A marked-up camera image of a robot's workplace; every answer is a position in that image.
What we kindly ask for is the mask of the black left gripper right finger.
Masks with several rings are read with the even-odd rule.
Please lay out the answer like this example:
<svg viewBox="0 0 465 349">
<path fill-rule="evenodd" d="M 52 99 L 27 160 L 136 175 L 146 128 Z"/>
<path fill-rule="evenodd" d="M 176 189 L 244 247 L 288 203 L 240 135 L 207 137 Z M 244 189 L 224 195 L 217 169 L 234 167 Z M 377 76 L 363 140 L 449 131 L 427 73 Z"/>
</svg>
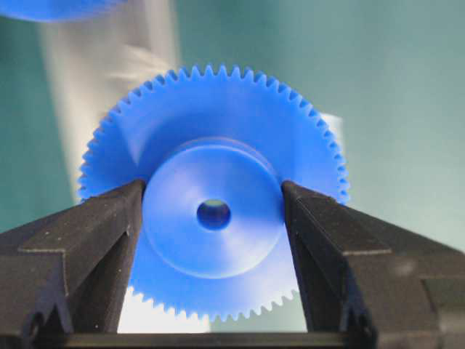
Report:
<svg viewBox="0 0 465 349">
<path fill-rule="evenodd" d="M 358 348 L 462 348 L 464 253 L 282 184 L 307 328 L 352 332 Z"/>
</svg>

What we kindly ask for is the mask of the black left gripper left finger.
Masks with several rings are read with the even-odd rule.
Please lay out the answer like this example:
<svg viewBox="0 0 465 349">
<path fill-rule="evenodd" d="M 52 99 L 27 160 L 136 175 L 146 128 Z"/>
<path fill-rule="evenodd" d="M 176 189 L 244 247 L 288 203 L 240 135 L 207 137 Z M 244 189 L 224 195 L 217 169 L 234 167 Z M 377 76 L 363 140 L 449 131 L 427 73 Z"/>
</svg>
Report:
<svg viewBox="0 0 465 349">
<path fill-rule="evenodd" d="M 118 328 L 142 225 L 135 180 L 1 235 L 1 346 Z"/>
</svg>

